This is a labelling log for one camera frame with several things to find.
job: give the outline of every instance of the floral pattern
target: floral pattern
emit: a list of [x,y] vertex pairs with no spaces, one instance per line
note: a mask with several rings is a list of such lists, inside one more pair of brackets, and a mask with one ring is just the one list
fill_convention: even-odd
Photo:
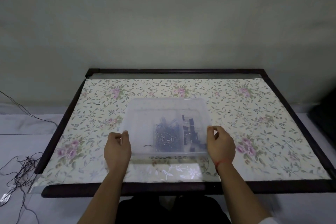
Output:
[[[213,125],[236,143],[234,166],[246,181],[330,179],[279,99],[256,79],[88,79],[66,129],[34,186],[101,182],[109,132],[122,129],[129,101],[203,98]],[[219,181],[207,157],[131,159],[125,182]]]

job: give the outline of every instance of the wall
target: wall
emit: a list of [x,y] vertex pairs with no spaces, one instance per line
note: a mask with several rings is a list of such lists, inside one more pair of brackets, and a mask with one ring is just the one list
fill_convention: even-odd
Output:
[[0,90],[68,104],[90,67],[264,68],[290,103],[316,102],[335,37],[335,0],[0,0]]

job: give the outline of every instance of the clear plastic lid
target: clear plastic lid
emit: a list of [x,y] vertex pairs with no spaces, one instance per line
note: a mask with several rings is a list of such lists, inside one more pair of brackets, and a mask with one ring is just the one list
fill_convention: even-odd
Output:
[[211,119],[202,98],[134,98],[123,124],[134,156],[207,154]]

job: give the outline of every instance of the cord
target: cord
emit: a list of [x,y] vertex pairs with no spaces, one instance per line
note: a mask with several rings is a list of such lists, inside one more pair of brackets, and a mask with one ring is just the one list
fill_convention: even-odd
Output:
[[[7,98],[9,98],[9,99],[11,100],[12,103],[14,103],[15,105],[17,105],[17,106],[20,108],[20,110],[23,111],[23,112],[24,112],[25,114],[27,114],[28,116],[33,117],[33,118],[36,118],[36,119],[38,119],[38,120],[44,120],[44,119],[40,119],[40,118],[38,118],[38,117],[32,115],[32,114],[31,114],[31,113],[30,113],[30,112],[29,112],[23,105],[20,105],[20,104],[17,103],[13,98],[11,98],[10,96],[6,95],[6,94],[3,93],[2,91],[0,91],[0,93],[4,94]],[[44,121],[53,123],[53,124],[55,124],[56,128],[58,127],[58,125],[57,125],[55,122],[51,121],[51,120],[44,120]]]
[[[17,219],[16,224],[18,224],[19,221],[20,221],[21,211],[22,211],[23,208],[26,209],[27,211],[32,212],[35,215],[35,217],[36,217],[37,223],[40,224],[40,221],[37,218],[37,214],[33,210],[27,208],[27,206],[25,205],[26,192],[23,190],[23,187],[31,186],[33,184],[34,179],[32,179],[32,177],[33,177],[34,173],[32,173],[32,175],[29,176],[29,172],[33,171],[36,168],[37,162],[40,160],[40,158],[33,159],[33,156],[36,155],[36,154],[39,154],[39,153],[42,154],[42,152],[37,152],[37,153],[33,154],[31,157],[26,157],[25,160],[19,160],[19,156],[15,156],[9,162],[7,162],[6,165],[4,165],[0,169],[0,175],[6,176],[6,175],[15,174],[14,178],[11,179],[9,182],[7,182],[7,187],[11,188],[10,191],[7,193],[7,197],[10,197],[9,200],[11,199],[11,195],[17,189],[20,189],[22,191],[22,193],[23,193],[22,205],[21,205],[21,208],[20,208],[20,211],[19,211],[19,218]],[[13,171],[13,172],[8,173],[8,174],[3,174],[1,172],[1,170],[4,167],[6,167],[15,158],[16,158],[16,161],[21,164],[21,168],[20,168],[19,172]],[[11,186],[11,185],[9,185],[9,183],[12,182],[12,181],[14,181],[13,182],[14,187]],[[4,203],[2,203],[2,204],[0,203],[0,207],[6,205],[9,202],[9,200],[6,201],[6,202],[4,202]]]

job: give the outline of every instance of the forearm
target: forearm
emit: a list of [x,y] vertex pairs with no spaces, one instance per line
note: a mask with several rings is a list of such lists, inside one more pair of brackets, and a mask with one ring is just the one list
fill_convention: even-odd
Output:
[[271,217],[232,164],[221,163],[218,173],[233,224],[258,224]]
[[115,222],[124,175],[119,170],[111,170],[107,174],[78,224]]

